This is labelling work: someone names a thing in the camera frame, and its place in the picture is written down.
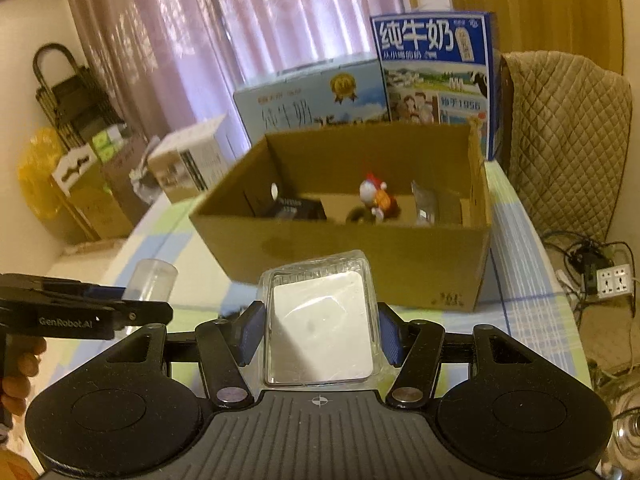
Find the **power strip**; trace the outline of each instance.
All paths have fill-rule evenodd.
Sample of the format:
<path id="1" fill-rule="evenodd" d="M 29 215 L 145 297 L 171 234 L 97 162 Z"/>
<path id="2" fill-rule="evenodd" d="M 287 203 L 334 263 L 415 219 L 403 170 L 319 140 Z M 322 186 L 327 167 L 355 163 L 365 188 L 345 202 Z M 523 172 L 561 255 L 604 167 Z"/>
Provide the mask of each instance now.
<path id="1" fill-rule="evenodd" d="M 633 292 L 633 274 L 629 264 L 599 269 L 596 272 L 596 276 L 598 279 L 598 297 L 601 300 L 624 296 Z"/>

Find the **clear plastic cup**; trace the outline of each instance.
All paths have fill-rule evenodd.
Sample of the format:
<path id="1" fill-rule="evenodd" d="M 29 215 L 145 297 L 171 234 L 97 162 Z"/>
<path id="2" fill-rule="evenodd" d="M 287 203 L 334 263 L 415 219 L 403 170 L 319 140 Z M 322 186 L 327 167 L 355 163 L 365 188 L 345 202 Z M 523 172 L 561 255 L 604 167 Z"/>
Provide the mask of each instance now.
<path id="1" fill-rule="evenodd" d="M 162 260 L 140 260 L 133 271 L 123 300 L 169 301 L 178 269 Z"/>

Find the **blue striped tablecloth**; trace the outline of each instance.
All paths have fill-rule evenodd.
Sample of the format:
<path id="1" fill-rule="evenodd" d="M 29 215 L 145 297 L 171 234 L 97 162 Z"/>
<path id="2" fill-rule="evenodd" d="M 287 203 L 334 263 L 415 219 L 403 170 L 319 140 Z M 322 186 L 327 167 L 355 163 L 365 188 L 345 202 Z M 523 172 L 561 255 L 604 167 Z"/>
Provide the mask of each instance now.
<path id="1" fill-rule="evenodd" d="M 449 332 L 470 333 L 480 323 L 493 324 L 558 367 L 590 384 L 589 373 L 568 301 L 556 281 L 522 204 L 496 162 L 486 164 L 493 202 L 492 244 L 475 312 L 461 314 L 396 306 L 405 319 L 423 318 Z M 171 296 L 174 321 L 169 330 L 193 330 L 225 306 L 249 304 L 255 287 L 231 282 L 194 230 L 188 215 L 194 201 L 170 205 L 159 201 L 124 245 L 103 279 L 125 286 L 138 260 L 159 258 L 177 267 Z M 39 383 L 55 381 L 81 365 L 108 343 L 67 341 L 58 345 L 57 366 Z M 466 365 L 446 365 L 438 382 L 442 394 L 466 378 Z M 178 370 L 181 380 L 200 389 L 194 368 Z"/>

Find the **blue milk box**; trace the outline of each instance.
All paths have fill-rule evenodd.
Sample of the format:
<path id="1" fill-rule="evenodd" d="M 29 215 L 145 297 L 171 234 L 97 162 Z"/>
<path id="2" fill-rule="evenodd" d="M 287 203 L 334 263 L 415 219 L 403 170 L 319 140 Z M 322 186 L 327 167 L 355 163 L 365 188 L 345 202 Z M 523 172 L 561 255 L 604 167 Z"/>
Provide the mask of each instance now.
<path id="1" fill-rule="evenodd" d="M 356 54 L 265 76 L 234 93 L 249 140 L 269 132 L 388 121 L 380 63 Z"/>
<path id="2" fill-rule="evenodd" d="M 372 17 L 391 120 L 469 124 L 493 160 L 500 148 L 496 23 L 490 12 Z"/>

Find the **santa figurine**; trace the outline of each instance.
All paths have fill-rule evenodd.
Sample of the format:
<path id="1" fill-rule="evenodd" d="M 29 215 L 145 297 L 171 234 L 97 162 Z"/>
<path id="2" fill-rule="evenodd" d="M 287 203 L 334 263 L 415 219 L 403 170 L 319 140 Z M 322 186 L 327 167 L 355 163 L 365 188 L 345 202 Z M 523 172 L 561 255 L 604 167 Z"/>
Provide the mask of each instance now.
<path id="1" fill-rule="evenodd" d="M 360 200 L 380 221 L 393 218 L 399 213 L 395 197 L 386 192 L 386 182 L 376 178 L 373 173 L 368 173 L 367 178 L 360 184 Z"/>

